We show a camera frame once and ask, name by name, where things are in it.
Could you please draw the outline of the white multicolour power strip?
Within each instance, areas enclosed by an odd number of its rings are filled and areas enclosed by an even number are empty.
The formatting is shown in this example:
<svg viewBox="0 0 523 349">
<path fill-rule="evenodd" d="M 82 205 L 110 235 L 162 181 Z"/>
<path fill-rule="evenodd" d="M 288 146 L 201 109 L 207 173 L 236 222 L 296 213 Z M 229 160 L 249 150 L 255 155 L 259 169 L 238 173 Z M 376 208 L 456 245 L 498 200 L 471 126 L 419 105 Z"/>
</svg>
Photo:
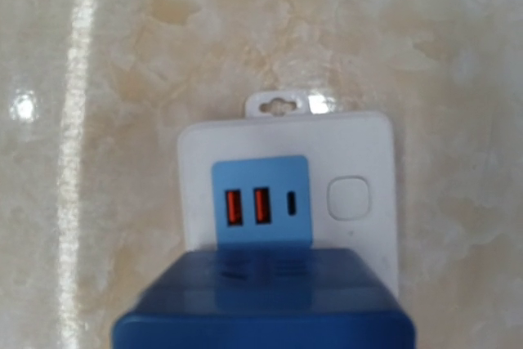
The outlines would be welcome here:
<svg viewBox="0 0 523 349">
<path fill-rule="evenodd" d="M 186 247 L 350 248 L 399 291 L 393 127 L 330 112 L 305 92 L 250 96 L 243 119 L 196 123 L 177 142 Z"/>
</svg>

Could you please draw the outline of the dark blue cube socket adapter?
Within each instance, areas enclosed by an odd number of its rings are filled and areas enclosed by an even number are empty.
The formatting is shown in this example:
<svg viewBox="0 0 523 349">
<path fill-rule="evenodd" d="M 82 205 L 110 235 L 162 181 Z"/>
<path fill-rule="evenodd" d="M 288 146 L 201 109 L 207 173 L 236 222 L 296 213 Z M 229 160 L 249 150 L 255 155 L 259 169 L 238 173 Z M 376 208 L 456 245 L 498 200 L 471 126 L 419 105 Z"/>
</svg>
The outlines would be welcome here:
<svg viewBox="0 0 523 349">
<path fill-rule="evenodd" d="M 114 324 L 115 348 L 413 348 L 416 329 L 352 250 L 188 252 Z"/>
</svg>

